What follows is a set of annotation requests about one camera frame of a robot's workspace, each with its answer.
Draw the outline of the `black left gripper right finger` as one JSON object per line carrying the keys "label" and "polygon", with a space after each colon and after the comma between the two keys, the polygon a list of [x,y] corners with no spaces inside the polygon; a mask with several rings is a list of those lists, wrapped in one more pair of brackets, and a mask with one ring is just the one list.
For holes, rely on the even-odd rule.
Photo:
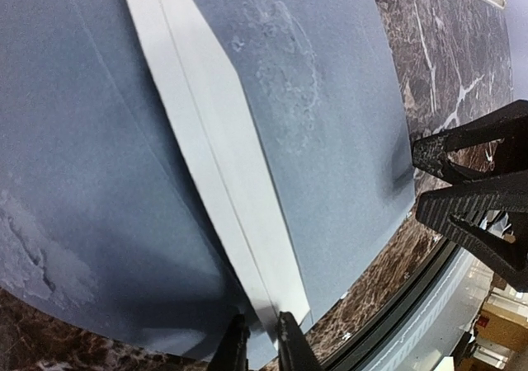
{"label": "black left gripper right finger", "polygon": [[322,371],[291,312],[280,312],[276,323],[280,371]]}

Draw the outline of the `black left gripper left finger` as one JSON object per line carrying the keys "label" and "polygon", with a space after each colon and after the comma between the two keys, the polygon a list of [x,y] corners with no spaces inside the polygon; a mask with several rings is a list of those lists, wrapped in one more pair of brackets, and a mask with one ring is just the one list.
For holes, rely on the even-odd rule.
{"label": "black left gripper left finger", "polygon": [[248,371],[247,343],[250,330],[243,314],[236,315],[209,363],[209,371]]}

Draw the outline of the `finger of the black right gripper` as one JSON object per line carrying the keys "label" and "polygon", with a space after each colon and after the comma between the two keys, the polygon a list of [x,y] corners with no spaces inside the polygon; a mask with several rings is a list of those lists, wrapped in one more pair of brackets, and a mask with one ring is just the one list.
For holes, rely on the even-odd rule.
{"label": "finger of the black right gripper", "polygon": [[468,124],[444,130],[412,144],[412,164],[452,185],[492,176],[452,162],[448,153],[495,140],[527,136],[527,101],[517,100]]}
{"label": "finger of the black right gripper", "polygon": [[[481,227],[489,211],[507,213],[514,242]],[[527,291],[527,172],[518,171],[420,195],[416,220],[462,246],[520,292]]]}

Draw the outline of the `grey paper envelope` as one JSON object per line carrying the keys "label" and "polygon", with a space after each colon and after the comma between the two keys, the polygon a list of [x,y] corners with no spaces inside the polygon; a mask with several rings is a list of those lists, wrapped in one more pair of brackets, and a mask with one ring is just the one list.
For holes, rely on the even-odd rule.
{"label": "grey paper envelope", "polygon": [[[414,195],[375,0],[193,0],[243,86],[280,201],[307,331]],[[276,356],[188,170],[126,0],[1,0],[1,285],[53,317],[211,358],[247,317]]]}

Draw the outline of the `beige lined letter paper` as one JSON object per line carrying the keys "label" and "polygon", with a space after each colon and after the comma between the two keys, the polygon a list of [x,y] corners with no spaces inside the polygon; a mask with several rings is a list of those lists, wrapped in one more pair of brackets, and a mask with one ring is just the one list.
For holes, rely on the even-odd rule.
{"label": "beige lined letter paper", "polygon": [[188,170],[272,341],[310,306],[247,98],[193,0],[126,0]]}

